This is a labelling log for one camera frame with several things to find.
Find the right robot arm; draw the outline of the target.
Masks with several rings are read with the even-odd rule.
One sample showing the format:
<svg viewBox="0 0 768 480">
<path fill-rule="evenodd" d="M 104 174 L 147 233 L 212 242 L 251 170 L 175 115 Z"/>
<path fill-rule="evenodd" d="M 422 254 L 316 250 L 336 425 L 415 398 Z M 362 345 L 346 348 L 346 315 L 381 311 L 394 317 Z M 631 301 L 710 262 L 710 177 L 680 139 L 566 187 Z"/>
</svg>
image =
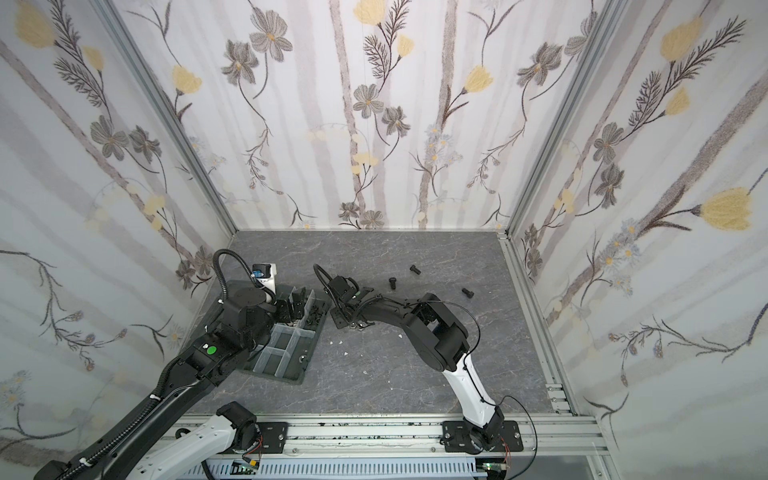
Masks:
<svg viewBox="0 0 768 480">
<path fill-rule="evenodd" d="M 432 293 L 417 299 L 386 296 L 342 276 L 324 281 L 323 289 L 339 327 L 365 328 L 374 323 L 397 327 L 420 359 L 445 377 L 462 412 L 458 431 L 444 431 L 448 449 L 470 454 L 512 449 L 502 408 L 475 369 L 468 331 L 447 302 Z"/>
</svg>

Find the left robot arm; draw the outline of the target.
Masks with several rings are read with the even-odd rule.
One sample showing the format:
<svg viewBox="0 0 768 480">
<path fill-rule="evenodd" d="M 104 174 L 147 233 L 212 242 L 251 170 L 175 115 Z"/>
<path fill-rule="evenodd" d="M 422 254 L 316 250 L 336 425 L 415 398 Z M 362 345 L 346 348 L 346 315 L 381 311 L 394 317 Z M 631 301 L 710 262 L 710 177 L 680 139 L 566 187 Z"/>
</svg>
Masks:
<svg viewBox="0 0 768 480">
<path fill-rule="evenodd" d="M 236 401 L 201 426 L 159 447 L 158 441 L 199 400 L 267 346 L 279 326 L 311 312 L 313 294 L 284 291 L 271 299 L 241 288 L 215 303 L 204 334 L 162 370 L 155 388 L 118 424 L 70 460 L 52 460 L 38 479 L 175 479 L 209 457 L 246 453 L 264 442 L 257 417 Z"/>
</svg>

